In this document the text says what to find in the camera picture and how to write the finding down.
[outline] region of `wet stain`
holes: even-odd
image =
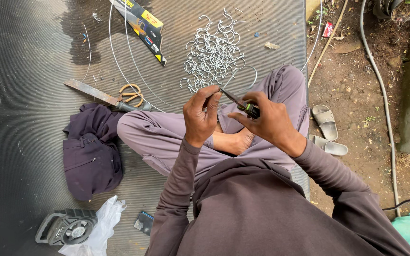
[[[137,1],[139,5],[145,8],[147,11],[151,11],[152,0],[140,0]],[[91,64],[98,64],[101,62],[102,56],[98,51],[97,45],[100,41],[107,38],[108,33],[108,18],[110,15],[110,6],[112,3],[109,0],[67,0],[66,6],[69,11],[63,13],[63,17],[57,18],[59,20],[63,32],[73,38],[71,43],[71,49],[69,53],[72,55],[72,63],[76,65],[88,65],[90,63],[89,51],[91,47]],[[93,13],[101,18],[101,22],[97,22],[93,18]],[[126,34],[124,28],[124,17],[117,11],[112,9],[111,20],[111,32],[112,36],[117,33]],[[85,28],[87,27],[88,38],[83,43],[83,35]],[[139,36],[128,25],[128,35],[137,40],[140,40]]]

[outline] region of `dirt ground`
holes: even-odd
[[[336,24],[343,0],[335,1],[335,7],[326,8],[323,23]],[[398,122],[401,114],[401,82],[403,79],[403,58],[409,48],[410,22],[402,26],[391,21],[378,20],[372,13],[371,5],[364,15],[364,29],[369,48],[379,67],[389,96],[389,109],[395,143],[399,142]],[[345,165],[358,173],[363,180],[380,196],[382,208],[395,204],[391,178],[390,142],[385,120],[384,102],[380,86],[364,47],[347,54],[336,53],[340,48],[353,42],[361,42],[359,16],[361,0],[350,0],[336,36],[322,57],[309,87],[311,107],[323,104],[334,115],[339,137],[336,142],[349,148],[347,155],[338,157]],[[317,28],[311,32],[311,25],[319,25],[313,17],[308,25],[308,54],[311,52],[317,35]],[[327,38],[319,38],[317,46],[308,63],[311,74]],[[364,128],[367,119],[369,126]],[[323,137],[317,123],[310,120],[310,134]],[[400,202],[410,199],[410,155],[396,152],[396,173]],[[330,197],[311,180],[311,202],[325,213],[331,215],[333,202]],[[401,214],[410,213],[410,203],[401,207]],[[395,211],[387,211],[392,219]]]

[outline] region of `man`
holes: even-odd
[[[410,255],[378,196],[306,140],[304,81],[292,66],[273,71],[243,97],[260,108],[255,120],[235,104],[218,110],[218,86],[192,96],[183,116],[137,111],[120,119],[119,137],[168,175],[147,255]],[[332,218],[291,181],[294,163],[332,196]]]

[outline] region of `black rubber mat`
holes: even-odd
[[[153,92],[177,108],[162,103],[143,84],[129,53],[123,18],[115,10],[112,42],[130,83],[139,85],[144,96],[163,111],[180,113],[191,97],[186,87],[179,87],[179,80],[191,78],[183,70],[189,52],[185,45],[197,28],[205,26],[205,21],[198,20],[202,14],[213,21],[225,20],[226,8],[238,20],[245,20],[236,26],[241,35],[238,46],[247,55],[247,64],[257,69],[258,80],[283,64],[302,68],[306,60],[303,1],[143,0],[139,4],[164,23],[162,52],[167,65],[162,67],[129,31],[136,63]],[[71,196],[63,173],[62,129],[83,103],[94,102],[62,84],[70,78],[82,80],[87,72],[90,52],[88,42],[83,43],[83,23],[91,43],[91,66],[84,82],[94,85],[94,75],[96,88],[112,96],[126,84],[110,48],[110,5],[108,0],[0,1],[0,256],[60,255],[60,247],[34,242],[45,215],[64,208],[97,210],[113,195],[128,207],[108,240],[107,254],[142,255],[149,244],[149,237],[133,224],[140,211],[155,212],[165,177],[139,155],[120,142],[124,178],[116,189],[94,195],[90,203]],[[102,22],[93,19],[94,12]],[[266,41],[281,48],[266,49]],[[242,70],[228,88],[238,91],[253,79],[250,69]],[[304,173],[298,180],[309,190]]]

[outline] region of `long-sleeve shirt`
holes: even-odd
[[[183,139],[146,255],[410,255],[378,195],[309,140],[293,160],[333,198],[332,217],[305,199],[285,168],[262,159],[222,161],[194,185],[199,152]]]

